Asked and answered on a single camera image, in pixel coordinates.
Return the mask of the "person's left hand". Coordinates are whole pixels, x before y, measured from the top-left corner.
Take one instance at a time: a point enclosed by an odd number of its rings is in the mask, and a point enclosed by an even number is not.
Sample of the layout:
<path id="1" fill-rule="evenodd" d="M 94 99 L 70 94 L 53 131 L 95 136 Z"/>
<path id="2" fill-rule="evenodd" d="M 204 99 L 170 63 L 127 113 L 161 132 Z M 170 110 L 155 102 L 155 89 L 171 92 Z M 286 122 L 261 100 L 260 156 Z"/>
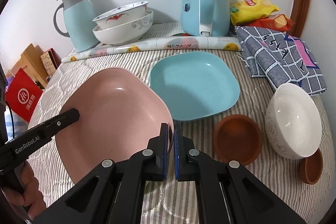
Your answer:
<path id="1" fill-rule="evenodd" d="M 30 219 L 34 219 L 46 209 L 46 203 L 43 200 L 42 192 L 39 190 L 38 179 L 35 177 L 28 161 L 25 161 L 21 170 L 21 182 L 25 186 L 23 194 L 7 187 L 2 187 L 1 190 L 13 206 L 29 207 L 27 214 Z"/>

